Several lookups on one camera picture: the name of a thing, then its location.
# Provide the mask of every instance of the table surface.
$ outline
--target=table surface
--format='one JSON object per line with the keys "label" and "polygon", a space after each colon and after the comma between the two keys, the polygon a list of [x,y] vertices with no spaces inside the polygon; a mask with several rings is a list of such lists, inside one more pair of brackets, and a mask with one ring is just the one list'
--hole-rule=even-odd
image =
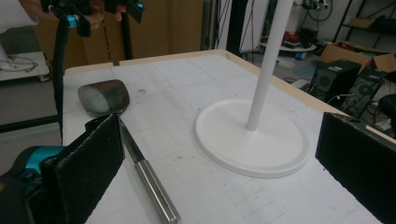
{"label": "table surface", "polygon": [[[78,88],[119,79],[131,98],[121,118],[183,223],[379,223],[315,159],[322,112],[341,112],[276,77],[265,103],[289,113],[306,130],[310,156],[304,167],[286,177],[260,179],[233,173],[206,156],[195,132],[198,115],[218,101],[252,99],[259,73],[224,50],[68,69],[64,144],[93,119],[78,100]],[[160,223],[129,155],[87,223]]]}

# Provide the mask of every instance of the floor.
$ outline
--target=floor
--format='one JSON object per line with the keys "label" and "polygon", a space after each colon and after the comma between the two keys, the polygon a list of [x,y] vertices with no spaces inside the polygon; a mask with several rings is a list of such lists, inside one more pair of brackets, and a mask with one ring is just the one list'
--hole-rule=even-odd
{"label": "floor", "polygon": [[[25,36],[18,42],[31,44],[13,44],[13,41],[10,40],[13,36]],[[35,40],[26,39],[26,36],[32,36],[31,29],[6,32],[0,35],[0,41],[9,54],[26,51],[27,49],[30,51],[37,50]],[[313,54],[308,54],[301,61],[294,59],[294,53],[280,52],[278,56],[274,75],[290,84],[299,79],[310,80],[319,64],[318,56]],[[259,67],[262,65],[263,52],[247,52],[243,57]],[[40,82],[37,77],[31,77],[0,82],[0,95],[2,96],[0,98],[0,126],[22,120],[56,115],[51,81]],[[374,115],[366,113],[364,118],[368,122],[383,122],[384,118],[381,118],[380,115]],[[59,145],[61,145],[61,136],[57,123],[12,132],[0,132],[0,175],[12,166],[15,158],[26,148]]]}

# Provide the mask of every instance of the black equipment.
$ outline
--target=black equipment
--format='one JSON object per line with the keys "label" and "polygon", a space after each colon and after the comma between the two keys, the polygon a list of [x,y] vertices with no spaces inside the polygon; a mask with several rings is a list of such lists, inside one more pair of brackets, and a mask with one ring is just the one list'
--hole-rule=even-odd
{"label": "black equipment", "polygon": [[83,224],[124,159],[120,115],[91,120],[68,147],[29,147],[0,176],[0,220]]}
{"label": "black equipment", "polygon": [[388,73],[374,68],[364,68],[340,109],[355,119],[360,118],[387,75]]}
{"label": "black equipment", "polygon": [[378,101],[378,107],[382,113],[390,118],[390,127],[393,130],[393,138],[396,139],[396,94],[383,96]]}
{"label": "black equipment", "polygon": [[348,60],[337,60],[317,66],[308,93],[329,105],[339,106],[344,102],[343,96],[348,94],[360,69],[359,63]]}
{"label": "black equipment", "polygon": [[378,220],[396,223],[394,143],[364,122],[326,112],[315,157]]}

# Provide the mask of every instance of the wire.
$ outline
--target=wire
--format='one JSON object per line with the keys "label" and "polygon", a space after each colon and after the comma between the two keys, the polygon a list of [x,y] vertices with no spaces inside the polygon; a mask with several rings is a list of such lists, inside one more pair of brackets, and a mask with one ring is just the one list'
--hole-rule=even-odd
{"label": "wire", "polygon": [[28,68],[22,68],[22,69],[6,69],[6,68],[1,68],[0,71],[5,71],[5,72],[26,72],[29,73],[36,67],[38,67],[38,63],[35,63],[33,60],[24,58],[24,57],[17,57],[17,56],[11,56],[8,57],[11,60],[15,61],[16,59],[24,59],[28,61],[29,63],[22,63],[22,62],[12,62],[12,61],[6,61],[6,60],[0,60],[1,63],[10,63],[10,64],[18,64],[18,65],[32,65],[31,67]]}

